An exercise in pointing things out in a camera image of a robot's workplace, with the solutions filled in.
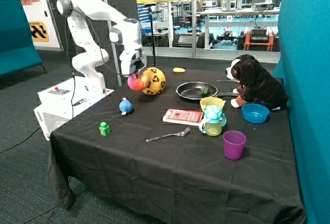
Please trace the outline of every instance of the frying pan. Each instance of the frying pan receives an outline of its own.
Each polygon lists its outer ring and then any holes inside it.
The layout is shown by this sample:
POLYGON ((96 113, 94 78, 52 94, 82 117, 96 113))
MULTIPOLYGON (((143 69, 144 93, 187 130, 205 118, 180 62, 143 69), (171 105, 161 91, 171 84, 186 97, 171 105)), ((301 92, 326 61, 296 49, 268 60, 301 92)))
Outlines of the frying pan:
POLYGON ((239 94, 234 93, 218 93, 217 87, 210 83, 201 82, 201 81, 192 81, 186 82, 179 85, 176 88, 176 93, 184 100, 201 100, 205 97, 224 97, 224 96, 235 96, 239 94), (210 90, 209 94, 202 94, 201 88, 208 87, 210 90))

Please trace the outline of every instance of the orange machine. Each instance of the orange machine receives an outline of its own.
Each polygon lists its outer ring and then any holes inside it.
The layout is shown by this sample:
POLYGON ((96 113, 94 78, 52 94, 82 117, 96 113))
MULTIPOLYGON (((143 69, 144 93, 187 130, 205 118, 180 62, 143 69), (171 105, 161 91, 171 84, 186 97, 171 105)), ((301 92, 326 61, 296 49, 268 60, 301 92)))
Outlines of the orange machine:
POLYGON ((258 34, 255 29, 249 29, 245 36, 244 50, 272 51, 274 34, 272 30, 265 31, 265 34, 258 34))

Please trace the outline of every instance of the green vegetable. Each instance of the green vegetable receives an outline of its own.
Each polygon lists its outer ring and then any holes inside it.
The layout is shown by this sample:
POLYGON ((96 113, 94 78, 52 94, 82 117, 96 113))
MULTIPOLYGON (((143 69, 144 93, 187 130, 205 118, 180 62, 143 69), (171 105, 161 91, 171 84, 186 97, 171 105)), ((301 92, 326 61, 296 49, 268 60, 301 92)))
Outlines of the green vegetable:
POLYGON ((208 87, 202 87, 201 88, 202 94, 206 95, 210 93, 210 89, 208 87))

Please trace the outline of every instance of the black tablecloth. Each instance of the black tablecloth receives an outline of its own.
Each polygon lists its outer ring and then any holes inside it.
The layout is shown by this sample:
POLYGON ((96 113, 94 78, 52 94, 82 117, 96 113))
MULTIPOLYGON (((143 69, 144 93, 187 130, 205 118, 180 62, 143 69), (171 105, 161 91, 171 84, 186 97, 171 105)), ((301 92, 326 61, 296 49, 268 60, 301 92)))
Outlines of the black tablecloth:
POLYGON ((287 110, 272 111, 265 123, 256 125, 224 98, 227 124, 219 136, 190 126, 184 137, 146 142, 187 127, 163 122, 167 109, 200 110, 198 102, 179 98, 175 90, 180 84, 204 81, 219 92, 237 86, 217 82, 216 72, 161 70, 167 81, 160 95, 147 96, 123 85, 51 134, 47 181, 61 206, 68 209, 74 203, 67 181, 72 176, 96 194, 166 223, 303 223, 287 110), (119 110, 123 97, 134 107, 127 116, 119 110), (98 129, 104 121, 111 129, 107 137, 98 129), (227 130, 246 135, 240 160, 224 156, 222 135, 227 130))

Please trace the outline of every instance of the sippy cup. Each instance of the sippy cup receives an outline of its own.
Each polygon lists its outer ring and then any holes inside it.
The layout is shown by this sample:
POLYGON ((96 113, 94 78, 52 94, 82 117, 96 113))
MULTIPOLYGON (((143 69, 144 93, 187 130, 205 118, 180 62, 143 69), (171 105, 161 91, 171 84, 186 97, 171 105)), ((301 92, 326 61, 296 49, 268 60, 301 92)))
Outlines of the sippy cup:
POLYGON ((199 125, 201 132, 215 136, 222 132, 222 127, 226 125, 227 119, 222 113, 222 109, 216 105, 206 107, 204 118, 199 125))

